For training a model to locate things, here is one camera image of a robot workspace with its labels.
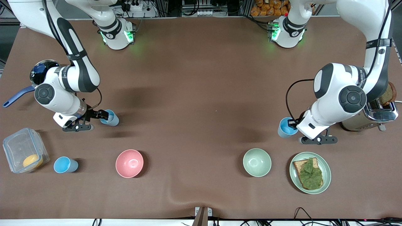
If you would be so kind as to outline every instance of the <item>pink bowl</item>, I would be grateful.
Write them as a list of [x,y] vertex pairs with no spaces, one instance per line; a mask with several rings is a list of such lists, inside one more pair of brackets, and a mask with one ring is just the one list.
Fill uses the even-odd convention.
[[137,176],[144,166],[144,159],[141,153],[136,150],[125,150],[116,160],[117,173],[124,178]]

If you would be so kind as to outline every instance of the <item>toast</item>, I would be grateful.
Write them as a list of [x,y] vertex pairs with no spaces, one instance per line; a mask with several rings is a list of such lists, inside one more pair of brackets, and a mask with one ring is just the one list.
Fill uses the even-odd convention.
[[[295,169],[296,169],[297,176],[298,176],[299,180],[300,180],[300,172],[303,169],[304,163],[306,163],[306,162],[308,162],[308,159],[293,162],[293,165],[295,166]],[[318,168],[317,158],[313,158],[313,167]]]

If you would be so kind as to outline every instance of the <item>bread roll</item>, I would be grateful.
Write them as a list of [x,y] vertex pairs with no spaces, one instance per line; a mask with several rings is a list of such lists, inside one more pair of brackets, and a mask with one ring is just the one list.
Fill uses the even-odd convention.
[[270,1],[270,6],[271,6],[271,2],[273,4],[274,9],[280,9],[282,6],[282,1],[281,0],[271,0]]
[[260,8],[258,8],[258,7],[256,7],[256,6],[253,6],[253,7],[251,8],[250,15],[252,15],[252,16],[258,16],[258,14],[260,14]]
[[280,9],[274,9],[274,16],[280,16],[281,15],[281,10]]
[[287,10],[287,7],[286,6],[281,7],[281,14],[285,15],[287,13],[289,13],[289,11]]
[[270,9],[268,4],[263,4],[263,6],[261,6],[261,10],[262,11],[268,11]]
[[268,11],[267,11],[267,16],[273,16],[274,15],[274,8],[270,8]]
[[255,0],[255,4],[256,4],[258,7],[261,7],[261,6],[263,6],[263,4],[264,4],[264,0]]

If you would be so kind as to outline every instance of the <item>table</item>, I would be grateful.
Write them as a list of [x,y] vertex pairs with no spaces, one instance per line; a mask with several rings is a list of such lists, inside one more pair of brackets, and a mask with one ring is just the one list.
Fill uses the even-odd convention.
[[[100,72],[100,107],[113,109],[120,124],[94,120],[91,132],[65,133],[33,95],[0,109],[0,139],[35,129],[51,158],[18,175],[1,155],[0,218],[177,218],[193,216],[195,206],[237,219],[292,218],[299,206],[313,218],[402,215],[401,120],[387,124],[386,132],[334,125],[335,145],[301,145],[299,134],[277,135],[292,82],[313,78],[329,62],[363,65],[365,38],[341,18],[312,18],[292,49],[268,43],[245,18],[144,20],[135,45],[121,51],[103,45],[90,21],[72,24]],[[55,40],[20,29],[0,80],[2,101],[30,84],[31,68],[43,59],[68,63]],[[401,72],[392,49],[389,80],[399,90]],[[78,95],[98,102],[97,92]],[[295,115],[314,101],[311,82],[289,94]],[[242,168],[243,154],[255,147],[273,160],[262,178]],[[144,155],[146,166],[136,178],[115,171],[126,149]],[[318,153],[331,168],[331,185],[322,194],[304,194],[290,181],[290,160],[303,151]],[[55,173],[60,156],[76,158],[78,172]]]

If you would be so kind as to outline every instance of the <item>light blue plastic cup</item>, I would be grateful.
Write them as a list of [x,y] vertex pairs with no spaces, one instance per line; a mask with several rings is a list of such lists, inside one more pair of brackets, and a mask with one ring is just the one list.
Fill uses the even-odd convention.
[[107,120],[100,119],[100,122],[109,126],[117,126],[120,122],[117,115],[112,110],[106,110],[106,112],[109,113],[109,118]]
[[290,136],[296,134],[299,131],[298,129],[293,129],[292,127],[288,126],[287,121],[289,119],[292,118],[291,117],[283,118],[279,123],[278,134],[282,138],[289,138]]
[[56,173],[71,173],[76,171],[77,168],[78,162],[65,156],[58,158],[53,165]]

